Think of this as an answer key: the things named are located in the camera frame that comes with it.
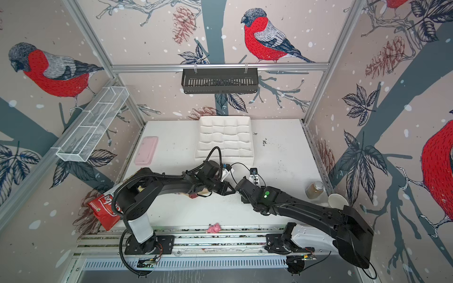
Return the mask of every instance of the glass jar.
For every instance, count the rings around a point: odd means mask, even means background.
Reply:
[[[312,183],[308,188],[305,189],[305,193],[309,199],[317,198],[324,191],[324,184],[321,181]]]

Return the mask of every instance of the white snow dot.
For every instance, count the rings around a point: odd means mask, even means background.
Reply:
[[[36,221],[33,221],[30,225],[29,225],[29,229],[31,230],[36,230],[39,225],[41,225],[41,220],[36,220]]]

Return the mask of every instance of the bird beak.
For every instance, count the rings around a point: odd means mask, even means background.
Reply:
[[[19,70],[19,68],[17,67],[17,63],[16,62],[11,62],[11,66],[13,67],[13,69],[17,72]]]

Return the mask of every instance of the hanging shelf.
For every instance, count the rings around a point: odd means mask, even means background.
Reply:
[[[100,100],[91,110],[83,111],[88,112],[86,117],[56,155],[63,161],[86,162],[128,97],[123,86],[104,88]]]

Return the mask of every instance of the pink toy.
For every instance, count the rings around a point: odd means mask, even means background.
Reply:
[[[218,233],[220,230],[221,228],[218,223],[214,225],[209,224],[209,228],[206,230],[206,233]]]

